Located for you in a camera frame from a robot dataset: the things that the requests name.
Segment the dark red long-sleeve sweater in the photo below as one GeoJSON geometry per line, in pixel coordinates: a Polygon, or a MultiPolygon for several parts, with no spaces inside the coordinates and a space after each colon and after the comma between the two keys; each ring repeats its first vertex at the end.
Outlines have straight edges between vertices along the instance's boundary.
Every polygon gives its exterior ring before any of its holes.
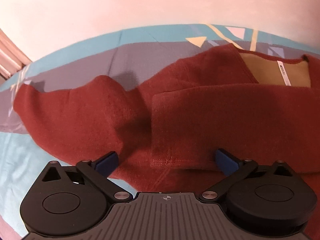
{"type": "Polygon", "coordinates": [[[100,75],[72,89],[32,81],[14,111],[55,157],[20,207],[27,239],[319,239],[319,59],[228,44],[179,59],[132,90],[100,75]],[[277,61],[284,63],[285,86],[277,61]],[[224,149],[258,168],[218,201],[224,149]],[[115,151],[110,202],[76,169],[115,151]]]}

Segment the white sweater neck label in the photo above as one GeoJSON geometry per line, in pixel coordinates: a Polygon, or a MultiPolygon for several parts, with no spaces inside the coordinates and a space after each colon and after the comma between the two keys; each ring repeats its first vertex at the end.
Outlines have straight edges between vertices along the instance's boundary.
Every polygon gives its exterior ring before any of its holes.
{"type": "Polygon", "coordinates": [[[284,63],[282,61],[277,61],[281,76],[283,78],[283,81],[285,83],[285,86],[291,86],[291,82],[289,79],[289,76],[287,75],[284,63]]]}

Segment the blue grey patterned bed sheet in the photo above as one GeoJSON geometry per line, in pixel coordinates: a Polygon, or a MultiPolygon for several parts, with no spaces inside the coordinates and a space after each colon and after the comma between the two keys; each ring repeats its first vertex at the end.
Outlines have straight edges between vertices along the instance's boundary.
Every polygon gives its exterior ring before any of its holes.
{"type": "Polygon", "coordinates": [[[52,160],[33,142],[13,110],[16,90],[32,81],[41,91],[82,86],[107,75],[133,89],[167,65],[209,48],[232,43],[270,56],[295,59],[319,50],[263,31],[212,24],[158,25],[100,35],[51,53],[1,85],[1,239],[21,239],[27,230],[20,204],[52,160]]]}

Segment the pink floral curtain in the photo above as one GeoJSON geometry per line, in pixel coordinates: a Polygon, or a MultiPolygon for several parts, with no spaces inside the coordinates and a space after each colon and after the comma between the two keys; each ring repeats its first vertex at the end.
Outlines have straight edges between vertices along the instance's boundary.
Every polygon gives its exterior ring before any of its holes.
{"type": "Polygon", "coordinates": [[[0,30],[1,77],[7,80],[32,61],[0,30]]]}

